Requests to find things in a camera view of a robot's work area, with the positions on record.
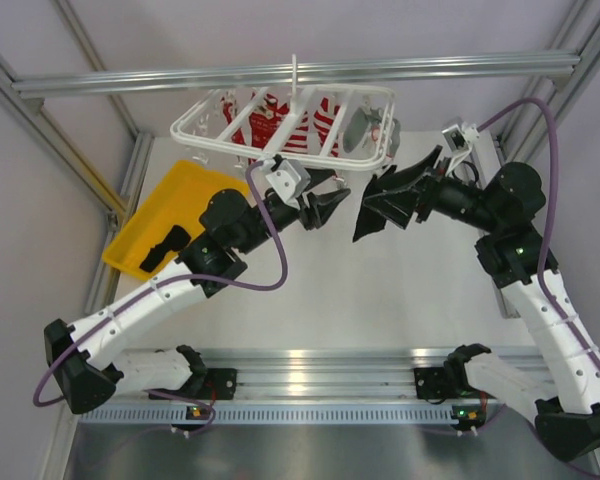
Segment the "white plastic clip hanger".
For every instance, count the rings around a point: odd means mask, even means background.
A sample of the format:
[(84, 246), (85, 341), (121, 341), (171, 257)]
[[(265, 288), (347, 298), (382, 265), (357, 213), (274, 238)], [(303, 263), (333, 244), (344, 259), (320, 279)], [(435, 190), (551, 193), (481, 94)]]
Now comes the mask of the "white plastic clip hanger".
[[(392, 159), (386, 156), (391, 127), (395, 117), (396, 93), (377, 85), (360, 83), (334, 83), (304, 86), (242, 86), (206, 89), (206, 93), (178, 116), (170, 126), (170, 136), (175, 142), (194, 150), (235, 156), (242, 160), (260, 160), (280, 154), (307, 167), (333, 168), (350, 172), (370, 172), (384, 166)], [(220, 100), (227, 91), (234, 91), (241, 108), (236, 119), (227, 125), (221, 112)], [(279, 99), (286, 115), (278, 129), (263, 149), (251, 146), (248, 116), (260, 100), (272, 93)], [(340, 105), (332, 129), (323, 147), (313, 127), (313, 114), (323, 97), (333, 97)], [(357, 148), (346, 153), (342, 148), (342, 135), (351, 116), (359, 107), (383, 110), (378, 141), (370, 149)], [(283, 147), (304, 112), (309, 115), (308, 153), (284, 152)], [(242, 128), (246, 145), (234, 144), (231, 135)]]

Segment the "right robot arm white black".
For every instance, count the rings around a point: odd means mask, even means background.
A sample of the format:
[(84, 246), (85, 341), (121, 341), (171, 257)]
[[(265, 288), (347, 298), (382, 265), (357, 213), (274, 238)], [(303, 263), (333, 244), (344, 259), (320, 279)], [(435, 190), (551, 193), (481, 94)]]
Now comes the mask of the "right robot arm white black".
[(417, 164), (390, 167), (366, 186), (354, 238), (406, 228), (433, 212), (482, 231), (477, 259), (524, 321), (552, 376), (548, 389), (490, 348), (463, 345), (444, 369), (458, 396), (488, 394), (524, 417), (558, 460), (600, 448), (600, 353), (568, 300), (558, 263), (532, 221), (545, 205), (541, 178), (529, 165), (508, 163), (483, 188), (448, 175), (435, 147)]

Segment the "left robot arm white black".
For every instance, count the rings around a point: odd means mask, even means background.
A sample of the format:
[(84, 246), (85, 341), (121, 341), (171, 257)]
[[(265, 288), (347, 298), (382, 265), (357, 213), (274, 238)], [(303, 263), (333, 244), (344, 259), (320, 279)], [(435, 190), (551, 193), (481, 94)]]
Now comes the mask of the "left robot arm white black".
[[(350, 195), (348, 188), (315, 194), (330, 177), (309, 170), (309, 182), (296, 205), (268, 189), (251, 205), (235, 189), (214, 194), (200, 222), (203, 232), (162, 270), (117, 302), (67, 323), (57, 319), (44, 329), (48, 369), (70, 411), (91, 412), (118, 395), (146, 392), (152, 398), (194, 400), (205, 388), (208, 368), (187, 345), (172, 349), (134, 349), (132, 343), (172, 315), (211, 299), (227, 286), (273, 291), (288, 277), (288, 260), (279, 234), (295, 222), (307, 231), (324, 226)], [(269, 285), (239, 281), (247, 265), (242, 255), (273, 241), (281, 262), (278, 280)]]

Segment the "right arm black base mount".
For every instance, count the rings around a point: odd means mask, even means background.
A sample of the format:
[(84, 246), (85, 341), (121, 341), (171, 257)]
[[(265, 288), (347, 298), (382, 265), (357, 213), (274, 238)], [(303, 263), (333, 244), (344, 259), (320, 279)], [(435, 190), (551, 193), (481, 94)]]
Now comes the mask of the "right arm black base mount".
[(475, 398), (476, 390), (445, 367), (417, 367), (413, 370), (416, 396), (420, 400), (442, 403), (446, 400)]

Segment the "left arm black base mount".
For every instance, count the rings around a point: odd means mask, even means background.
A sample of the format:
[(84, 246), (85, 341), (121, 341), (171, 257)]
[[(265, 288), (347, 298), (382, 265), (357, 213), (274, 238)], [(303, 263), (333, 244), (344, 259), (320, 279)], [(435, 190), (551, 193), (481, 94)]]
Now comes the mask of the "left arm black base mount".
[(234, 368), (209, 368), (206, 376), (194, 375), (177, 390), (157, 389), (161, 394), (196, 400), (232, 400), (237, 388)]

